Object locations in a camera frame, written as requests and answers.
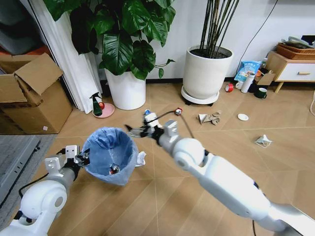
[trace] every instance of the tape roll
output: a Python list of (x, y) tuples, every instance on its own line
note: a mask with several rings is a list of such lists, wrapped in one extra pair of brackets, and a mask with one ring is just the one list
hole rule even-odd
[(225, 86), (226, 92), (232, 92), (233, 91), (233, 84), (229, 83)]

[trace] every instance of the blue trash bag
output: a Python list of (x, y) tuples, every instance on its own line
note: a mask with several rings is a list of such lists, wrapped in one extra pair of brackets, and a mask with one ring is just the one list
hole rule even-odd
[[(137, 163), (138, 148), (121, 129), (98, 129), (85, 141), (82, 152), (90, 149), (90, 164), (85, 167), (92, 176), (116, 185), (125, 185)], [(109, 174), (110, 165), (119, 165), (120, 171)]]

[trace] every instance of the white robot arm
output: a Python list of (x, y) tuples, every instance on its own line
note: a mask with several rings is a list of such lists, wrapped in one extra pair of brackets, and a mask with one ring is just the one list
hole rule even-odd
[(209, 153), (198, 140), (182, 138), (176, 121), (170, 120), (162, 127), (155, 113), (147, 113), (141, 128), (126, 126), (130, 135), (155, 139), (180, 168), (189, 171), (205, 190), (232, 212), (280, 236), (314, 235), (315, 221), (308, 215), (292, 205), (269, 201), (258, 184), (237, 167)]
[(79, 154), (77, 145), (66, 146), (65, 159), (64, 155), (46, 158), (47, 177), (26, 191), (20, 210), (0, 236), (46, 236), (64, 207), (80, 168), (89, 163), (89, 149)]

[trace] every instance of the wooden basket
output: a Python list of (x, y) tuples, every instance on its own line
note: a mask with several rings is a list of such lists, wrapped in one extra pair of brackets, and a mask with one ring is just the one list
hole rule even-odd
[(315, 60), (315, 53), (314, 54), (297, 53), (287, 48), (284, 48), (282, 45), (277, 46), (277, 53), (292, 60)]
[(300, 49), (300, 48), (295, 48), (291, 46), (287, 46), (283, 43), (279, 43), (279, 46), (289, 49), (290, 51), (296, 52), (296, 53), (302, 53), (302, 54), (315, 54), (315, 48), (306, 48), (306, 49)]

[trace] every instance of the white curtain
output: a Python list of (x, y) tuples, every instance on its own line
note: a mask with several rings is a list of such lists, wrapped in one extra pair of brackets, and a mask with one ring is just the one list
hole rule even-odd
[(102, 93), (97, 63), (92, 53), (78, 55), (71, 41), (71, 24), (69, 14), (64, 13), (56, 22), (51, 17), (43, 0), (29, 1), (47, 43), (54, 57), (63, 70), (65, 82), (81, 111), (92, 111), (93, 93)]

